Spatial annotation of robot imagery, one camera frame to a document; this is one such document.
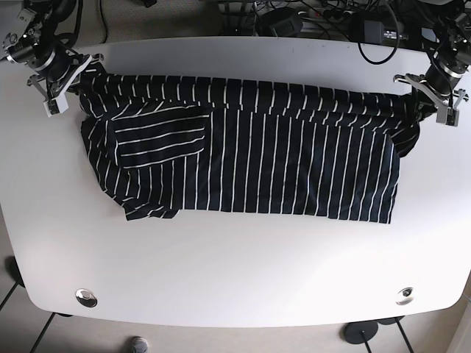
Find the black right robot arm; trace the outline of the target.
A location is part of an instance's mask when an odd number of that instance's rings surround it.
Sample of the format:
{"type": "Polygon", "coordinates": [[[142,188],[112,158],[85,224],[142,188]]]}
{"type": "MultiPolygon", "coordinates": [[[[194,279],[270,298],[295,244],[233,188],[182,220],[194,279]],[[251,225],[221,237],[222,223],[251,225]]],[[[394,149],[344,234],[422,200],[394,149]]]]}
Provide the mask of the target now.
{"type": "Polygon", "coordinates": [[[50,116],[68,109],[65,94],[77,95],[82,74],[104,59],[74,50],[83,7],[83,1],[24,1],[14,30],[2,44],[2,62],[26,65],[35,72],[27,84],[44,97],[50,116]]]}

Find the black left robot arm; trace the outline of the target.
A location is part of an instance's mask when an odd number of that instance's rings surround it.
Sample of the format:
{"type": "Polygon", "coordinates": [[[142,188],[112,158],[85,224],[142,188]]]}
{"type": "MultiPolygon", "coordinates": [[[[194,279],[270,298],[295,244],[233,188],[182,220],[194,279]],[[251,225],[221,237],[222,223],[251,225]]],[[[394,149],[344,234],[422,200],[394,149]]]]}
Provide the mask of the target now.
{"type": "Polygon", "coordinates": [[[414,17],[405,22],[412,40],[421,44],[431,66],[425,74],[405,74],[395,82],[412,86],[417,109],[436,110],[436,121],[458,125],[458,105],[466,99],[455,90],[470,67],[470,8],[465,1],[412,1],[414,17]]]}

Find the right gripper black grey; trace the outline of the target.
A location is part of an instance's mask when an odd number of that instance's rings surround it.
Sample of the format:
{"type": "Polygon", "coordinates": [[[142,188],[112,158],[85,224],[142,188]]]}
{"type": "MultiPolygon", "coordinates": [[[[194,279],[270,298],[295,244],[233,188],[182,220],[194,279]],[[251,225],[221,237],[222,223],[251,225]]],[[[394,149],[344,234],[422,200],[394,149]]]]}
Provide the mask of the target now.
{"type": "Polygon", "coordinates": [[[92,63],[103,61],[102,54],[68,54],[65,49],[52,49],[44,58],[27,61],[35,75],[28,81],[44,97],[44,105],[67,105],[65,93],[78,84],[80,74],[92,63]]]}

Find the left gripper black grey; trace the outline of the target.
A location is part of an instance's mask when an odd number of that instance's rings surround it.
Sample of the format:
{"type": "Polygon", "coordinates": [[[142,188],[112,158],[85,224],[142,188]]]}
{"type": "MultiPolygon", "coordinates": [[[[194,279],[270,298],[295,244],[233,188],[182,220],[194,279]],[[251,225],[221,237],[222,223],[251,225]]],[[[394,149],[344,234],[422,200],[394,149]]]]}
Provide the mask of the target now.
{"type": "Polygon", "coordinates": [[[432,106],[436,113],[439,107],[458,110],[462,101],[468,102],[470,99],[465,89],[455,89],[467,68],[468,65],[460,62],[451,65],[443,60],[432,60],[425,75],[395,75],[393,80],[412,86],[417,98],[417,111],[428,110],[432,106]]]}

